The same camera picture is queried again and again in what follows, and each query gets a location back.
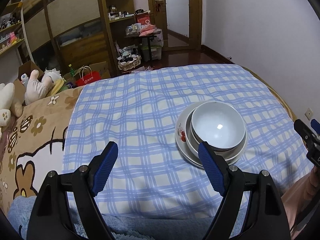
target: green bottle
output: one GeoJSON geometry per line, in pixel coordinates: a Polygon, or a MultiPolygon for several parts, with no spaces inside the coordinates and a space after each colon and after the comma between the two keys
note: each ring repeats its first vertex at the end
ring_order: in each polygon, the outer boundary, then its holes
{"type": "Polygon", "coordinates": [[[72,65],[70,64],[69,65],[69,68],[70,68],[70,74],[72,77],[74,77],[76,75],[76,71],[72,68],[72,65]]]}

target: shopping bag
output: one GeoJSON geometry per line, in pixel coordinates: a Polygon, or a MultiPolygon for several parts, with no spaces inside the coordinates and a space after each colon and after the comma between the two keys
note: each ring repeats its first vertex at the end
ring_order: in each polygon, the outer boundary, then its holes
{"type": "Polygon", "coordinates": [[[76,84],[79,87],[102,79],[98,71],[92,71],[88,66],[81,67],[80,69],[82,69],[82,76],[80,73],[80,79],[76,81],[76,84]],[[88,69],[90,69],[90,72],[84,76],[84,70],[88,71],[88,69]]]}

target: small table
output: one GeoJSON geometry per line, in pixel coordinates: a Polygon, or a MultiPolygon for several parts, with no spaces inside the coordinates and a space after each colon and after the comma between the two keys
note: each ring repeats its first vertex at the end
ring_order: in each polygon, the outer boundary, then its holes
{"type": "Polygon", "coordinates": [[[127,36],[125,36],[125,38],[147,38],[148,40],[148,51],[149,51],[149,59],[150,59],[150,66],[153,68],[153,63],[152,63],[152,52],[151,52],[151,42],[150,40],[155,38],[157,35],[159,35],[161,32],[155,32],[155,33],[151,33],[147,36],[140,36],[140,33],[135,33],[135,34],[129,34],[127,36]]]}

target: basket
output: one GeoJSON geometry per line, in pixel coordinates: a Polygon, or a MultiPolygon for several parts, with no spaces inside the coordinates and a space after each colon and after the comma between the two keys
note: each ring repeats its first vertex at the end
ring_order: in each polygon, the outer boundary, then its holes
{"type": "Polygon", "coordinates": [[[123,71],[127,71],[129,69],[135,68],[136,66],[141,64],[141,56],[134,58],[133,61],[129,62],[118,62],[118,68],[123,71]]]}

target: bedsheet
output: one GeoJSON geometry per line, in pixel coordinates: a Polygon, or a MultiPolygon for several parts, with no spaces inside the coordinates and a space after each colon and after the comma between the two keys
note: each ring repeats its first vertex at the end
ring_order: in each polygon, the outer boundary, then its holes
{"type": "MultiPolygon", "coordinates": [[[[268,88],[238,65],[191,65],[102,80],[84,87],[66,134],[63,172],[102,152],[108,141],[118,159],[95,198],[104,214],[191,219],[215,214],[221,196],[204,171],[180,154],[175,122],[196,101],[231,103],[244,118],[248,147],[243,171],[269,170],[285,191],[312,164],[293,122],[268,88]]],[[[69,200],[74,203],[72,195],[69,200]]]]}

